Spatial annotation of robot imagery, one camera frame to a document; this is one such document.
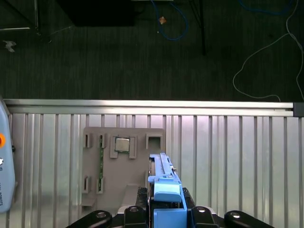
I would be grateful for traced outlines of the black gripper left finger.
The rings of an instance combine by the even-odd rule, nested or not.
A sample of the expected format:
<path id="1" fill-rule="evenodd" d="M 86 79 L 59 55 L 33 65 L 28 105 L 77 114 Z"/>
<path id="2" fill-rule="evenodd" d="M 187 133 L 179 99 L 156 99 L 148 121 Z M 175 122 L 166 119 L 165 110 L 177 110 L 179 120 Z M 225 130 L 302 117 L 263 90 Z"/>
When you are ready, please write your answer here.
<path id="1" fill-rule="evenodd" d="M 147 188 L 139 187 L 135 205 L 120 207 L 113 216 L 105 210 L 95 210 L 75 221 L 70 228 L 148 228 Z"/>

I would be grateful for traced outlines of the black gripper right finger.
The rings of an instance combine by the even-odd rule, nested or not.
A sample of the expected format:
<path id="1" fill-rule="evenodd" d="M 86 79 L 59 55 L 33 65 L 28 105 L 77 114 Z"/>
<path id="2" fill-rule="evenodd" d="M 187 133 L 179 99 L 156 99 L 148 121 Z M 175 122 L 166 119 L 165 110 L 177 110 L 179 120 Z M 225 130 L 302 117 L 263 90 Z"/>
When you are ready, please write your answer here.
<path id="1" fill-rule="evenodd" d="M 196 206 L 187 188 L 183 188 L 187 205 L 187 227 L 189 228 L 271 228 L 272 226 L 242 211 L 232 210 L 224 217 L 212 208 Z"/>

